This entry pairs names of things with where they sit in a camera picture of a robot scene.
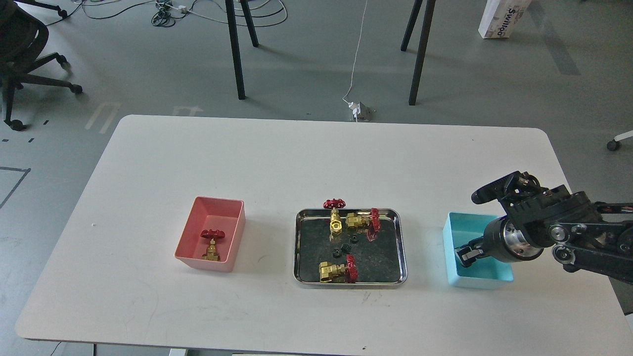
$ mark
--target gray floor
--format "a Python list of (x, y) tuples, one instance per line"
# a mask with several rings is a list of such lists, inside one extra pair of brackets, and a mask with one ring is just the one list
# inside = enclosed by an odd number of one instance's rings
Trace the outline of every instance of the gray floor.
[[(75, 7), (67, 0), (49, 3), (69, 12)], [(87, 12), (107, 16), (134, 3)], [(288, 21), (258, 29), (259, 48), (239, 29), (244, 101), (237, 99), (228, 31), (221, 23), (188, 16), (172, 28), (155, 28), (150, 3), (109, 20), (91, 20), (80, 10), (50, 28), (45, 53), (59, 51), (72, 67), (67, 73), (53, 62), (36, 73), (68, 78), (84, 93), (25, 85), (13, 117), (30, 127), (0, 127), (0, 167), (30, 169), (0, 210), (0, 355), (53, 351), (56, 343), (20, 339), (13, 327), (123, 116), (348, 119), (341, 97), (365, 2), (286, 3)], [(399, 45), (412, 1), (369, 1), (349, 99), (370, 106), (378, 122), (538, 127), (548, 134), (572, 190), (585, 190), (594, 201), (633, 201), (633, 139), (616, 153), (605, 148), (613, 136), (633, 129), (633, 4), (534, 0), (512, 38), (499, 41), (477, 33), (485, 3), (438, 1), (418, 104), (409, 106), (420, 29), (408, 52)], [(278, 6), (271, 2), (259, 11)], [(45, 23), (57, 19), (53, 11), (23, 7)], [(195, 10), (224, 15), (208, 0)], [(574, 66), (579, 75), (569, 74)], [(0, 200), (23, 174), (0, 169)], [(615, 287), (623, 310), (633, 311), (630, 286)], [(91, 345), (66, 343), (55, 353), (90, 354)], [(105, 345), (99, 354), (153, 356), (168, 350)]]

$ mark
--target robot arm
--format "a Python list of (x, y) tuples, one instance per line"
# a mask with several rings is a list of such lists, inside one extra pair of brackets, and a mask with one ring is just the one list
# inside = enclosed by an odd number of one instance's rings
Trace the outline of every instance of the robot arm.
[(498, 200), (507, 215), (490, 222), (482, 237), (455, 249), (464, 267), (485, 257), (529, 261), (554, 245), (554, 258), (568, 272), (585, 269), (633, 283), (633, 221), (605, 222), (601, 215), (633, 213), (633, 203), (591, 203), (584, 192), (544, 188), (518, 171), (479, 188), (471, 200)]

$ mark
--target metal tray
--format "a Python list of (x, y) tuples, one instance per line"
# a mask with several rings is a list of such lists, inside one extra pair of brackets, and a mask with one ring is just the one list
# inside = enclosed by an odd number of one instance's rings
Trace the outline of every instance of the metal tray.
[[(375, 241), (369, 241), (364, 233), (346, 228), (346, 215), (352, 212), (369, 212), (369, 208), (338, 209), (343, 223), (340, 242), (330, 241), (330, 209), (304, 209), (297, 214), (294, 254), (294, 277), (303, 284), (319, 287), (332, 286), (384, 286), (397, 285), (406, 280), (407, 270), (400, 229), (400, 217), (391, 209), (378, 209), (381, 229)], [(350, 237), (357, 235), (352, 244)], [(318, 265), (321, 262), (343, 264), (345, 254), (334, 258), (332, 250), (343, 243), (352, 246), (356, 259), (358, 280), (356, 283), (321, 283)]]

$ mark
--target cable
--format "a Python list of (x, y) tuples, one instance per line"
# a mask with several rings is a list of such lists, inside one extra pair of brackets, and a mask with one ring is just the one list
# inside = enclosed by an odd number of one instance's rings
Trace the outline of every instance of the cable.
[(84, 11), (85, 15), (88, 16), (89, 18), (91, 18), (93, 20), (105, 20), (107, 18), (113, 18), (114, 16), (121, 15), (122, 13), (126, 12), (127, 10), (129, 10), (131, 8), (135, 8), (136, 6), (140, 6), (140, 5), (143, 5), (143, 4), (149, 4), (149, 3), (153, 3), (153, 2), (154, 2), (154, 0), (149, 0), (149, 1), (145, 1), (143, 3), (138, 3), (138, 4), (135, 4), (135, 5), (132, 5), (132, 6), (129, 6), (129, 7), (125, 8), (125, 9), (119, 11), (118, 13), (115, 13), (114, 15), (106, 16), (106, 17), (92, 17), (92, 16), (88, 15), (85, 12), (85, 7), (83, 7), (82, 5), (80, 5), (80, 6), (81, 6), (81, 9)]
[(363, 18), (360, 20), (360, 35), (358, 35), (358, 45), (356, 45), (356, 54), (354, 54), (354, 64), (352, 65), (352, 79), (349, 81), (349, 89), (348, 92), (343, 96), (343, 101), (345, 101), (348, 105), (351, 103), (345, 98), (349, 95), (349, 92), (352, 90), (352, 85), (354, 84), (354, 68), (356, 68), (356, 57), (358, 57), (358, 48), (360, 48), (360, 39), (363, 37), (363, 22), (365, 22), (365, 12), (367, 11), (367, 1), (365, 0), (365, 9), (363, 10)]
[(80, 0), (80, 1), (74, 1), (73, 0), (73, 4), (77, 4), (80, 6), (101, 6), (101, 5), (107, 5), (107, 4), (111, 4), (111, 3), (118, 3), (121, 0), (111, 0), (111, 1), (107, 1), (107, 2), (103, 2), (104, 0), (90, 0), (91, 3), (98, 3), (98, 4), (86, 4), (86, 0)]
[[(271, 26), (276, 26), (276, 25), (279, 25), (280, 23), (285, 22), (285, 21), (288, 19), (288, 10), (285, 8), (285, 4), (284, 4), (284, 2), (283, 2), (282, 0), (277, 0), (277, 1), (279, 1), (279, 3), (281, 4), (281, 7), (282, 7), (281, 11), (283, 11), (283, 12), (284, 12), (284, 15), (285, 15), (285, 16), (284, 16), (284, 19), (283, 19), (283, 20), (281, 20), (281, 21), (279, 21), (279, 22), (276, 22), (276, 23), (271, 23), (271, 24), (269, 24), (269, 25), (256, 25), (256, 26), (254, 26), (254, 27), (271, 27)], [(221, 20), (217, 20), (217, 19), (215, 19), (215, 18), (210, 18), (210, 17), (204, 16), (204, 15), (200, 15), (199, 13), (195, 13), (195, 12), (193, 12), (193, 11), (191, 11), (191, 10), (187, 10), (187, 12), (188, 12), (188, 13), (191, 13), (191, 14), (193, 14), (193, 15), (196, 15), (196, 16), (200, 16), (201, 18), (205, 18), (205, 19), (207, 19), (207, 20), (211, 20), (211, 21), (215, 21), (215, 22), (219, 22), (219, 23), (224, 23), (224, 24), (228, 23), (228, 22), (226, 22), (226, 21), (221, 21)], [(242, 27), (246, 27), (246, 25), (242, 25), (241, 23), (238, 23), (237, 25), (238, 25), (238, 26), (242, 26)]]
[(50, 26), (50, 25), (54, 25), (55, 23), (58, 23), (58, 22), (62, 22), (63, 20), (66, 20), (67, 18), (71, 17), (74, 13), (76, 13), (76, 12), (77, 12), (77, 10), (79, 10), (79, 8), (80, 8), (80, 7), (81, 7), (81, 4), (77, 5), (77, 7), (73, 10), (73, 12), (71, 12), (71, 13), (70, 13), (70, 15), (68, 15), (68, 16), (66, 16), (66, 17), (64, 17), (64, 18), (62, 18), (62, 19), (60, 19), (60, 20), (57, 20), (57, 21), (55, 21), (55, 22), (51, 22), (51, 23), (49, 23), (48, 25), (46, 25), (46, 27), (48, 27), (48, 26)]
[(170, 9), (173, 8), (172, 0), (156, 0), (155, 5), (158, 9), (158, 12), (152, 17), (152, 26), (171, 27), (176, 24), (176, 19), (184, 18), (186, 16), (185, 14), (181, 17), (172, 17), (172, 12)]
[[(270, 0), (266, 0), (263, 4), (258, 5), (258, 6), (255, 6), (254, 8), (249, 8), (249, 10), (251, 10), (251, 11), (252, 11), (252, 10), (257, 10), (257, 9), (259, 9), (259, 8), (262, 8), (262, 7), (264, 7), (264, 5), (268, 4), (269, 2), (270, 2)], [(238, 9), (238, 8), (235, 8), (235, 10), (242, 11), (242, 8), (239, 8), (239, 9)]]
[[(223, 12), (223, 13), (227, 13), (227, 10), (225, 10), (224, 8), (222, 8), (222, 7), (220, 6), (220, 4), (218, 4), (215, 0), (211, 0), (211, 2), (212, 2), (212, 3), (214, 3), (214, 4), (216, 4), (216, 5), (220, 8), (220, 10), (222, 10), (222, 12)], [(262, 7), (262, 6), (266, 5), (266, 4), (268, 4), (269, 2), (270, 2), (270, 0), (267, 0), (265, 3), (263, 3), (263, 4), (259, 5), (259, 6), (255, 7), (255, 8), (252, 8), (252, 9), (249, 9), (249, 11), (252, 11), (252, 10), (258, 9), (258, 8), (260, 8), (260, 7)], [(253, 18), (264, 18), (264, 17), (269, 17), (269, 16), (276, 15), (276, 14), (280, 13), (280, 12), (281, 12), (281, 11), (283, 11), (283, 10), (284, 10), (284, 8), (282, 7), (281, 9), (279, 9), (279, 10), (277, 10), (277, 11), (273, 12), (273, 13), (269, 13), (269, 14), (267, 14), (267, 15), (251, 15), (251, 17), (253, 17)], [(238, 15), (238, 14), (235, 14), (235, 15), (236, 15), (236, 16), (238, 16), (238, 17), (244, 17), (244, 15)]]
[(50, 355), (48, 355), (48, 356), (53, 356), (53, 354), (55, 353), (55, 350), (57, 350), (57, 348), (60, 346), (60, 344), (61, 344), (61, 341), (57, 343), (57, 345), (56, 345), (56, 346), (55, 346), (55, 348), (53, 349), (53, 352), (51, 352), (51, 354), (50, 354)]

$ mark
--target desk leg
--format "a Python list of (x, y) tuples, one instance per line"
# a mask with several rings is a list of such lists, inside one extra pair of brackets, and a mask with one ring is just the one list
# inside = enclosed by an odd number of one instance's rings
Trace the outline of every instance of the desk leg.
[(427, 0), (427, 8), (424, 10), (424, 20), (422, 22), (422, 35), (420, 36), (420, 45), (418, 46), (418, 56), (415, 59), (415, 68), (413, 69), (413, 82), (411, 83), (411, 92), (409, 93), (409, 105), (415, 105), (418, 97), (418, 88), (420, 87), (420, 77), (422, 76), (422, 65), (424, 64), (424, 56), (427, 52), (427, 43), (429, 42), (429, 32), (431, 30), (431, 20), (433, 19), (433, 10), (435, 9), (436, 0)]
[(233, 8), (233, 0), (226, 0), (225, 4), (227, 8), (227, 22), (229, 23), (231, 52), (233, 53), (233, 69), (235, 70), (235, 81), (237, 82), (237, 98), (240, 100), (244, 100), (246, 99), (246, 93), (244, 92), (242, 60), (239, 56), (239, 43), (237, 42), (237, 24), (235, 22), (235, 9)]
[(421, 7), (422, 7), (422, 0), (415, 0), (415, 3), (413, 3), (413, 10), (411, 10), (411, 16), (409, 16), (409, 24), (407, 24), (406, 26), (406, 30), (404, 32), (404, 38), (402, 39), (402, 44), (400, 45), (400, 50), (402, 52), (405, 52), (407, 46), (409, 46), (411, 33), (413, 32), (413, 27), (415, 26), (415, 20), (418, 19), (418, 14), (420, 13)]
[(251, 9), (248, 8), (248, 1), (240, 0), (242, 5), (242, 12), (244, 13), (244, 19), (246, 20), (246, 27), (248, 27), (248, 34), (251, 35), (251, 42), (253, 47), (258, 47), (260, 43), (257, 41), (257, 34), (255, 33), (255, 25), (253, 25), (253, 18), (251, 17)]

